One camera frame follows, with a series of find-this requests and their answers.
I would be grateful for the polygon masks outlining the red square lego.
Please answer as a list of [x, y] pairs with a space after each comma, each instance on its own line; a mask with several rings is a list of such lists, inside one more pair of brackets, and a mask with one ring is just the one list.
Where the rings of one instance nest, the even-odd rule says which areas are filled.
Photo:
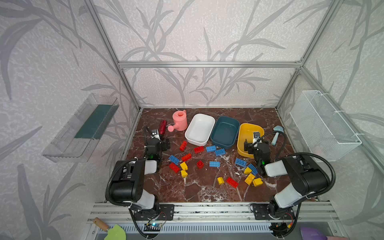
[[204, 167], [204, 163], [203, 163], [202, 161], [198, 161], [198, 162], [197, 162], [197, 167], [198, 167], [199, 169], [202, 169], [202, 168]]

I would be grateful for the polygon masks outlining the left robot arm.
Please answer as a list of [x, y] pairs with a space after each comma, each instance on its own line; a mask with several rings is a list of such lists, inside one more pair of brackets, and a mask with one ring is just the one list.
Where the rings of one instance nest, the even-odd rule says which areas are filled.
[[145, 176], [156, 173], [162, 164], [162, 153], [171, 148], [170, 141], [152, 138], [145, 143], [143, 158], [118, 161], [107, 183], [105, 198], [116, 206], [133, 211], [160, 213], [158, 198], [144, 189]]

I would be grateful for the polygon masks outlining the blue lego by right arm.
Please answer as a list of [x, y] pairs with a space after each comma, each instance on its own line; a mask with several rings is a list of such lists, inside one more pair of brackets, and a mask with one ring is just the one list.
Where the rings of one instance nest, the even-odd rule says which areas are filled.
[[251, 173], [252, 173], [254, 176], [256, 176], [256, 175], [258, 174], [258, 170], [257, 170], [257, 168], [256, 168], [253, 164], [249, 164], [247, 167], [248, 167], [249, 169], [252, 170]]

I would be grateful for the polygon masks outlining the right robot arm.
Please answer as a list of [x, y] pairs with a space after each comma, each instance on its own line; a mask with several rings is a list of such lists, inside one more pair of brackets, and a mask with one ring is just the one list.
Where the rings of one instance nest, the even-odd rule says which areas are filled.
[[275, 194], [268, 204], [251, 204], [255, 219], [280, 219], [294, 206], [322, 195], [336, 183], [333, 166], [312, 153], [295, 153], [270, 162], [270, 148], [265, 143], [244, 143], [245, 151], [254, 155], [257, 172], [264, 178], [288, 176], [290, 183]]

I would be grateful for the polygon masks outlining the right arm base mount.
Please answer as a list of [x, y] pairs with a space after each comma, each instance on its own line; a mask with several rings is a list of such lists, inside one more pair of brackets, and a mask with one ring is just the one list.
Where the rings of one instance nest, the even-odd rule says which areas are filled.
[[250, 210], [255, 220], [295, 220], [295, 213], [292, 207], [282, 209], [274, 204], [251, 203]]

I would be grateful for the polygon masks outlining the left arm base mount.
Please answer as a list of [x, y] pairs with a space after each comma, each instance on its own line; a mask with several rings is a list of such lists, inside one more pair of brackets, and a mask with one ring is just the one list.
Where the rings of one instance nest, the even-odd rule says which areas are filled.
[[159, 204], [150, 210], [134, 211], [135, 220], [148, 221], [157, 219], [160, 221], [172, 221], [175, 213], [174, 204]]

